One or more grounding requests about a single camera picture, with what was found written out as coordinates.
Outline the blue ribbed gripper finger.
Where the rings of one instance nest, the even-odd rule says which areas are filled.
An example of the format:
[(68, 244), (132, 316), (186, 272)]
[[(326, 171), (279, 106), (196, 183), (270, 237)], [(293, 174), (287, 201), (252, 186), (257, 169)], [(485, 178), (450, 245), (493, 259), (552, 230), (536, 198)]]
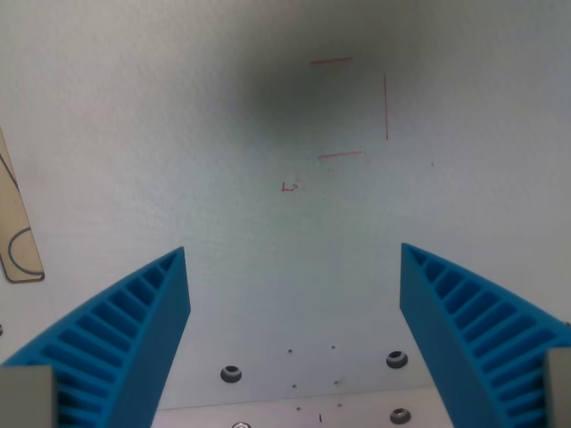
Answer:
[(569, 326), (408, 243), (400, 309), (454, 426), (547, 426), (544, 362), (569, 346)]
[(178, 247), (66, 314), (2, 365), (53, 369), (59, 427), (149, 427), (190, 312)]

